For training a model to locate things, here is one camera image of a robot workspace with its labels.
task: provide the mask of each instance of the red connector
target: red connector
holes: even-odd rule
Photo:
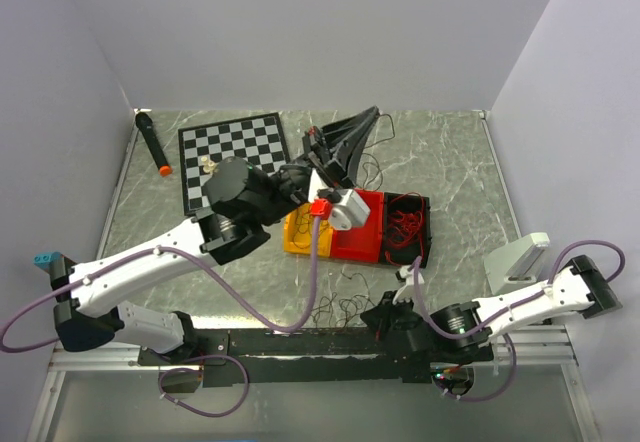
[[[320,217],[322,220],[327,220],[329,218],[329,214],[331,214],[332,208],[333,204],[327,199],[316,199],[311,204],[311,210],[309,212],[313,216]]]

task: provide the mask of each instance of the yellow bin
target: yellow bin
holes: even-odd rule
[[[311,231],[313,229],[313,217],[309,213],[311,204],[304,204],[294,212],[287,215],[284,222],[284,251],[291,254],[311,253]],[[323,220],[320,223],[320,238],[318,240],[318,255],[329,257],[331,254],[331,239],[333,229],[329,222]]]

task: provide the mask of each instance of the teal object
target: teal object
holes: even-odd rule
[[[60,252],[42,252],[33,258],[33,265],[49,273],[49,264],[62,257]]]

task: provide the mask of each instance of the marble tabletop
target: marble tabletop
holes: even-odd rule
[[[140,134],[133,147],[111,227],[105,256],[133,247],[183,219],[178,129],[265,113],[265,111],[153,111],[150,115],[174,173],[162,178]],[[380,162],[380,190],[419,192],[431,200],[431,253],[423,275],[431,310],[489,294],[482,258],[516,239],[516,229],[496,163],[477,112],[397,111],[396,137],[367,151]],[[353,115],[342,111],[283,111],[283,129],[291,156],[302,150],[301,137],[311,125],[322,126]],[[391,135],[384,118],[370,142]],[[266,229],[271,240],[249,256],[218,267],[219,273],[254,307],[279,324],[298,320],[309,291],[309,258],[283,251],[282,223]],[[318,300],[333,299],[333,315],[319,326],[335,326],[343,317],[340,298],[367,294],[377,303],[398,287],[390,266],[320,259]],[[131,301],[158,311],[181,310],[196,327],[260,327],[208,276],[201,272],[144,290]],[[357,325],[356,317],[350,325]]]

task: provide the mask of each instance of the black and white checkered board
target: black and white checkered board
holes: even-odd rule
[[[185,215],[209,205],[202,185],[211,175],[203,170],[203,156],[217,163],[235,155],[268,174],[290,160],[276,113],[180,129],[178,138]]]

